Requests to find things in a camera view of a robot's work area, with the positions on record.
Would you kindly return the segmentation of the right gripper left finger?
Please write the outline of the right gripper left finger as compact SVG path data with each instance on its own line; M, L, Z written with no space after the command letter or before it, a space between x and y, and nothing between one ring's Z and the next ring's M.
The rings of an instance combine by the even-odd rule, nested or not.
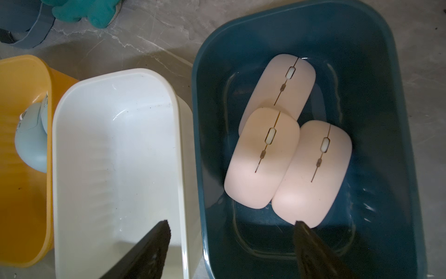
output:
M171 230L167 220L158 222L103 279L159 279L163 274Z

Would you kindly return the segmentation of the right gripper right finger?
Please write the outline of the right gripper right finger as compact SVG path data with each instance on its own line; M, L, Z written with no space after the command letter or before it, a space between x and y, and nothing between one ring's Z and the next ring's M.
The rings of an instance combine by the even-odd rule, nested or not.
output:
M295 223L293 243L301 279L356 279L358 277L302 221Z

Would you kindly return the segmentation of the pink mouse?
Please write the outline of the pink mouse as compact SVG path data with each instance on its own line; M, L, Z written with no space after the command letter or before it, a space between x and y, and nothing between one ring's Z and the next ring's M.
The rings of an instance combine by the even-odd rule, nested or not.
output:
M300 138L297 120L272 108L258 108L240 134L224 181L234 201L253 209L275 195Z
M243 113L238 132L258 108L274 108L297 120L315 84L314 67L289 54L272 58L263 71Z
M350 136L332 124L311 120L300 139L272 201L284 221L315 228L330 211L343 183L352 154Z

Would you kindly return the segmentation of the light blue mouse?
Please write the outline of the light blue mouse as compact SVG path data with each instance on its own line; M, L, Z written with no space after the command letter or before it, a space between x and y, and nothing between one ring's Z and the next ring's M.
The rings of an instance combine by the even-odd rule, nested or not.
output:
M41 119L41 103L29 106L19 117L15 148L21 160L34 170L47 172L47 133Z
M39 116L45 133L48 133L48 94L41 101Z

